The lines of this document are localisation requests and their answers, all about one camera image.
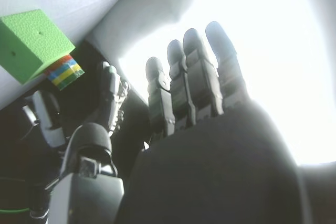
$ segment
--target striped block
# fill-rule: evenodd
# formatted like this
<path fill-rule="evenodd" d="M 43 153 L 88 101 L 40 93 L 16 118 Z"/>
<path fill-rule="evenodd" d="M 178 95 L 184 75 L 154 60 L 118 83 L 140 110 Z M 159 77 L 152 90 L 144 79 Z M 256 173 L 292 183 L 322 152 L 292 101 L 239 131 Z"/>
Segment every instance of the striped block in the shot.
<path fill-rule="evenodd" d="M 45 71 L 48 79 L 59 88 L 64 89 L 67 85 L 78 79 L 84 71 L 72 58 L 71 55 L 66 55 L 50 65 Z"/>

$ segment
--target green cable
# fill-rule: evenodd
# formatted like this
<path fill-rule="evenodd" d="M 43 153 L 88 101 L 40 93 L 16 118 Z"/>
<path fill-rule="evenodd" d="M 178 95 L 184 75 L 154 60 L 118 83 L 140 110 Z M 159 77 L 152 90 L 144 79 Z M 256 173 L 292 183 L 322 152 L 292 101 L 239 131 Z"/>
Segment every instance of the green cable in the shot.
<path fill-rule="evenodd" d="M 2 210 L 0 209 L 0 214 L 19 214 L 21 212 L 28 212 L 29 208 L 19 209 L 19 210 Z"/>

